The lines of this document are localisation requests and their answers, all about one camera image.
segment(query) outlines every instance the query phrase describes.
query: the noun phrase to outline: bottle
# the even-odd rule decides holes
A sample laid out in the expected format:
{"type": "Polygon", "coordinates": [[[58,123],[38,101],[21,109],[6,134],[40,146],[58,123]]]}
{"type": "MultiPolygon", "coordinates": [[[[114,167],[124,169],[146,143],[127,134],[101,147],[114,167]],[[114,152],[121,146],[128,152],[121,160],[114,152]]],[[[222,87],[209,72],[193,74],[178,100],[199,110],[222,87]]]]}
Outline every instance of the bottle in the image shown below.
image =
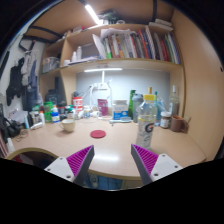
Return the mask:
{"type": "Polygon", "coordinates": [[[132,97],[133,101],[133,122],[137,123],[138,122],[138,111],[137,108],[143,103],[143,95],[134,93],[132,97]]]}
{"type": "Polygon", "coordinates": [[[73,112],[72,108],[68,109],[67,117],[70,119],[74,119],[74,112],[73,112]]]}
{"type": "Polygon", "coordinates": [[[37,129],[37,128],[41,128],[42,126],[43,126],[43,123],[42,123],[42,122],[39,122],[39,123],[33,125],[33,126],[31,127],[31,130],[35,130],[35,129],[37,129]]]}
{"type": "Polygon", "coordinates": [[[74,51],[72,55],[72,62],[75,62],[75,61],[76,61],[76,51],[74,51]]]}
{"type": "Polygon", "coordinates": [[[39,122],[39,112],[38,111],[34,111],[34,117],[35,117],[35,124],[37,124],[39,122]]]}
{"type": "Polygon", "coordinates": [[[148,94],[152,94],[152,87],[148,87],[148,94]]]}
{"type": "Polygon", "coordinates": [[[129,101],[129,106],[128,106],[128,116],[131,117],[131,119],[133,119],[133,95],[135,93],[136,90],[131,90],[130,91],[130,101],[129,101]]]}
{"type": "Polygon", "coordinates": [[[84,106],[84,118],[90,118],[90,107],[84,106]]]}
{"type": "Polygon", "coordinates": [[[52,119],[52,123],[57,123],[60,121],[58,109],[56,107],[52,108],[51,119],[52,119]]]}
{"type": "Polygon", "coordinates": [[[76,51],[76,60],[82,59],[82,47],[78,46],[77,51],[76,51]]]}
{"type": "Polygon", "coordinates": [[[29,122],[28,122],[28,119],[27,119],[27,116],[26,115],[24,116],[24,123],[25,123],[26,129],[29,129],[30,126],[29,126],[29,122]]]}
{"type": "Polygon", "coordinates": [[[44,113],[43,113],[43,111],[40,111],[39,116],[40,116],[40,120],[41,120],[41,122],[43,123],[43,125],[45,125],[45,118],[44,118],[44,113]]]}
{"type": "Polygon", "coordinates": [[[169,99],[169,112],[171,113],[171,116],[178,115],[178,109],[179,109],[179,97],[177,96],[176,88],[173,85],[173,93],[169,99]]]}
{"type": "Polygon", "coordinates": [[[160,120],[161,120],[161,111],[160,111],[160,107],[158,106],[158,103],[157,103],[157,92],[155,92],[155,95],[154,95],[154,104],[157,107],[156,126],[159,126],[160,120]]]}
{"type": "Polygon", "coordinates": [[[144,102],[139,106],[138,110],[138,133],[136,145],[149,149],[156,122],[157,107],[154,104],[154,95],[144,95],[143,99],[144,102]]]}

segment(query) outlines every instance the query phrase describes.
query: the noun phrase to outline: box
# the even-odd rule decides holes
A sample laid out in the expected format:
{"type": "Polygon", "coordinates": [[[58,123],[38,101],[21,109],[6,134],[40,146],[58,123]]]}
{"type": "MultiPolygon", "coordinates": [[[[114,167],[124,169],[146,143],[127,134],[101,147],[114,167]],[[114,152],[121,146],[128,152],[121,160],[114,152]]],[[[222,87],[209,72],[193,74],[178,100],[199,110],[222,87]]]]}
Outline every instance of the box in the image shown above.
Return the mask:
{"type": "Polygon", "coordinates": [[[128,117],[127,100],[113,100],[113,119],[120,120],[121,117],[128,117]]]}
{"type": "Polygon", "coordinates": [[[42,73],[49,72],[59,67],[60,60],[58,58],[49,57],[43,60],[42,73]]]}

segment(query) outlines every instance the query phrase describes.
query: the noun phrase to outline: cup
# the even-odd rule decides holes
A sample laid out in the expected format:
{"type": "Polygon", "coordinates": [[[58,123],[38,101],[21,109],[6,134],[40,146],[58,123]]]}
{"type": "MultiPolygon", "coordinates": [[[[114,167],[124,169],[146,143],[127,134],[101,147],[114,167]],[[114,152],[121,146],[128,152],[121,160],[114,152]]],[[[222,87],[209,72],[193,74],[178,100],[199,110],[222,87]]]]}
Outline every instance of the cup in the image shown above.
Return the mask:
{"type": "Polygon", "coordinates": [[[70,63],[70,60],[64,60],[63,66],[67,66],[70,63]]]}
{"type": "Polygon", "coordinates": [[[172,116],[170,130],[174,132],[186,132],[188,123],[179,116],[172,116]]]}
{"type": "Polygon", "coordinates": [[[73,132],[75,129],[75,120],[74,119],[64,119],[61,122],[62,126],[65,131],[67,132],[73,132]]]}

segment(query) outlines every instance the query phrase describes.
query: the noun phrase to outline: wooden shelf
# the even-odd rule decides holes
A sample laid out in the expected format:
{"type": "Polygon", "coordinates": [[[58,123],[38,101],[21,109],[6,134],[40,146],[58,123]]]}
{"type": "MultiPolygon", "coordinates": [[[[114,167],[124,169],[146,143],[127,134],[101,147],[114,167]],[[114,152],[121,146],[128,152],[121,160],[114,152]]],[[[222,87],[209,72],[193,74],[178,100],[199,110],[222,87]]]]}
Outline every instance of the wooden shelf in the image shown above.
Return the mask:
{"type": "Polygon", "coordinates": [[[145,69],[145,70],[157,70],[165,72],[173,72],[182,70],[183,66],[174,64],[172,62],[152,60],[152,59],[141,59],[141,58],[117,58],[117,59],[104,59],[96,62],[84,62],[74,64],[66,67],[57,68],[48,73],[42,74],[42,76],[57,76],[59,71],[65,72],[84,72],[85,69],[96,69],[108,66],[111,68],[123,68],[123,69],[145,69]]]}

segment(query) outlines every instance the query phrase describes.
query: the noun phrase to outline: gatorade bottle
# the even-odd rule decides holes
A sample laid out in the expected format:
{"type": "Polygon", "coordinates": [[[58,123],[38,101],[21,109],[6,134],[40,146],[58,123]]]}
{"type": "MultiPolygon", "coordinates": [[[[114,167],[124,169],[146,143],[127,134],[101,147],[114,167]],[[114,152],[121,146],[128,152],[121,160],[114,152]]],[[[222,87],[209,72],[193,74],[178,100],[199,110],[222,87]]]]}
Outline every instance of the gatorade bottle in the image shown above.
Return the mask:
{"type": "Polygon", "coordinates": [[[136,90],[131,90],[130,91],[130,101],[129,101],[129,106],[128,106],[128,116],[131,117],[131,119],[133,119],[133,101],[132,101],[132,97],[133,94],[135,93],[136,90]]]}
{"type": "Polygon", "coordinates": [[[143,99],[144,102],[138,109],[138,133],[136,145],[149,149],[156,122],[157,106],[154,104],[154,95],[144,95],[143,99]]]}

